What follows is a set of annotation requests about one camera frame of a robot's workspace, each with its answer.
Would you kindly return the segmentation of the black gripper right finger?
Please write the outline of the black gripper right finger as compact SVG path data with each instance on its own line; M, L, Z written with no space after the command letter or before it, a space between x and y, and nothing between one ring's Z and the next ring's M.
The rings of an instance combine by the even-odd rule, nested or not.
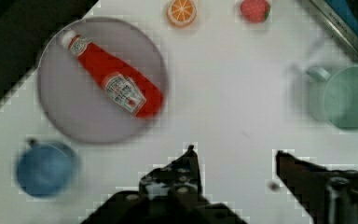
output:
M279 150L276 174L313 224L358 224L358 171L328 170Z

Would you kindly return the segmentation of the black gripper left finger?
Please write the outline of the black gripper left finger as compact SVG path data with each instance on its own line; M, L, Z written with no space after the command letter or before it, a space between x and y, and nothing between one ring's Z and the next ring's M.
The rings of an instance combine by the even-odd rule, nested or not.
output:
M194 147L143 176L137 191L111 196L80 224L246 224L223 203L202 196Z

